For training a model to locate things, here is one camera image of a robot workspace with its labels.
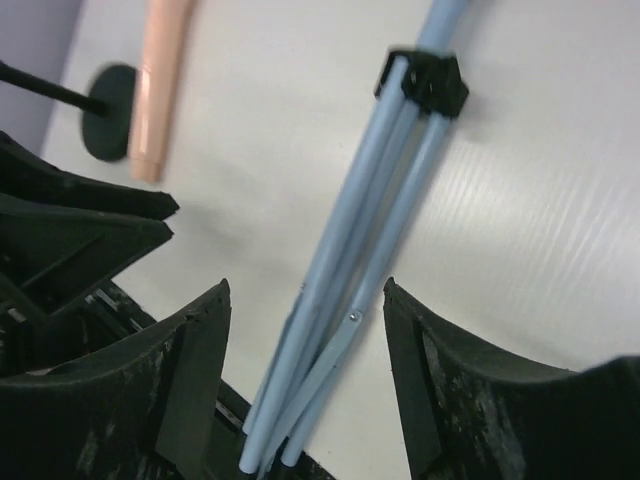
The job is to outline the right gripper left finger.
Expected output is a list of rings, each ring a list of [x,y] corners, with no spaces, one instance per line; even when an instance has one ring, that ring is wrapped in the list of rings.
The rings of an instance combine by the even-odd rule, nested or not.
[[[2,478],[203,478],[230,320],[222,280],[95,353],[2,379]]]

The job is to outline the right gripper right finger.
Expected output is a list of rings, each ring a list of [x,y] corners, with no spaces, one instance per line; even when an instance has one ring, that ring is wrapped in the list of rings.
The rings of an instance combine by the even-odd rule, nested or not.
[[[384,323],[414,479],[635,479],[639,360],[545,365],[441,318],[388,280]]]

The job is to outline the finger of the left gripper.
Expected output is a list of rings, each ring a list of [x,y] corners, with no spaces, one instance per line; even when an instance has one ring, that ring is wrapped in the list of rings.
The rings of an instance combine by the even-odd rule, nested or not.
[[[1,196],[1,309],[64,315],[171,239],[162,221]]]
[[[179,210],[164,192],[102,182],[42,160],[1,133],[1,192],[21,200],[62,207],[166,220]]]

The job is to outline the black microphone stand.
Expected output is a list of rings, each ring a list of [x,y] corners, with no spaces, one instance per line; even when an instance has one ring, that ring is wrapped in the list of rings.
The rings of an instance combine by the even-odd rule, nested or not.
[[[89,92],[81,94],[25,71],[1,64],[1,81],[78,108],[81,137],[86,150],[103,162],[127,155],[137,70],[111,63],[98,72]]]

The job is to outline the pink microphone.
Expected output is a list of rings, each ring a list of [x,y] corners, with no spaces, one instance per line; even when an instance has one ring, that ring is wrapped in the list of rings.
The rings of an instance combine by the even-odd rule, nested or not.
[[[128,156],[131,177],[161,181],[167,158],[192,0],[151,1],[134,91]]]

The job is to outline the blue music stand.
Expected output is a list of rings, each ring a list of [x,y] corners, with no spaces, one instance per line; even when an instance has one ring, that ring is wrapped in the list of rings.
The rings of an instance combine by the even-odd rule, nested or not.
[[[446,53],[465,9],[436,1],[412,48],[389,52],[377,105],[245,420],[241,475],[299,459],[451,122],[469,91]]]

